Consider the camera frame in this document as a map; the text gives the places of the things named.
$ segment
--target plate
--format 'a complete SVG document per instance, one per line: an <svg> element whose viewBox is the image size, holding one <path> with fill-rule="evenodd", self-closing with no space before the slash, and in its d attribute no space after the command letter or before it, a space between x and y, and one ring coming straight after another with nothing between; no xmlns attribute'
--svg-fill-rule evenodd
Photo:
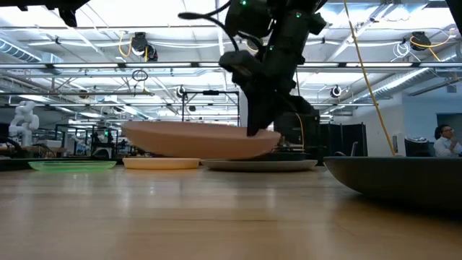
<svg viewBox="0 0 462 260"><path fill-rule="evenodd" d="M462 209L462 159L325 157L345 186L364 195L446 209Z"/></svg>
<svg viewBox="0 0 462 260"><path fill-rule="evenodd" d="M92 172L111 169L114 161L42 161L29 162L32 169L53 172Z"/></svg>
<svg viewBox="0 0 462 260"><path fill-rule="evenodd" d="M191 158L124 158L127 169L135 170L185 170L197 169L200 159Z"/></svg>
<svg viewBox="0 0 462 260"><path fill-rule="evenodd" d="M247 137L245 127L191 122L130 121L123 125L133 145L179 158L248 159L270 152L280 134L260 130Z"/></svg>
<svg viewBox="0 0 462 260"><path fill-rule="evenodd" d="M202 160L202 164L211 170L238 171L238 172L290 172L313 169L317 160L299 161L228 161L228 160Z"/></svg>

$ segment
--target man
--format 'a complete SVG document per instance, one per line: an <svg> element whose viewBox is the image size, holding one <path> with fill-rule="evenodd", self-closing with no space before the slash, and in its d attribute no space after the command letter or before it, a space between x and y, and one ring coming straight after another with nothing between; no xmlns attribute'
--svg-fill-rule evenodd
<svg viewBox="0 0 462 260"><path fill-rule="evenodd" d="M458 157L462 155L462 145L457 142L454 130L449 125L438 126L435 130L436 157Z"/></svg>

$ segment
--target beige plate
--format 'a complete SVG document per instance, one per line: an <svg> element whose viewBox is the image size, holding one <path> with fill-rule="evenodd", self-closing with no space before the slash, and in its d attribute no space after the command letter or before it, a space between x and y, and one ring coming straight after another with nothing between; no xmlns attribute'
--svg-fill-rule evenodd
<svg viewBox="0 0 462 260"><path fill-rule="evenodd" d="M196 169L200 159L189 158L124 158L127 169L135 170L184 170Z"/></svg>
<svg viewBox="0 0 462 260"><path fill-rule="evenodd" d="M189 122L127 122L126 136L147 152L169 157L247 159L270 152L280 134L260 130L247 137L244 127Z"/></svg>
<svg viewBox="0 0 462 260"><path fill-rule="evenodd" d="M301 161L229 161L229 160L202 160L202 164L211 170L240 171L240 172L289 172L313 169L317 160Z"/></svg>

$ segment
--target dark bowl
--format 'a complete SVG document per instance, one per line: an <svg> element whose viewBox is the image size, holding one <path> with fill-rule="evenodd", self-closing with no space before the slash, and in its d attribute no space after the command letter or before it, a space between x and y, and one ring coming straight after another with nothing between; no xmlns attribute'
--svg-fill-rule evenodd
<svg viewBox="0 0 462 260"><path fill-rule="evenodd" d="M332 175L367 196L462 209L462 159L326 157Z"/></svg>

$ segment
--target translucent green plate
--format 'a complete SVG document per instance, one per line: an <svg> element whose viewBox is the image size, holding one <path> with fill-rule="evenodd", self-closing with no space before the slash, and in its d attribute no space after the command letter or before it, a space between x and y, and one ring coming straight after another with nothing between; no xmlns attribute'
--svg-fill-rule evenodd
<svg viewBox="0 0 462 260"><path fill-rule="evenodd" d="M94 172L114 167L111 161L43 161L29 162L30 167L41 171L53 172Z"/></svg>

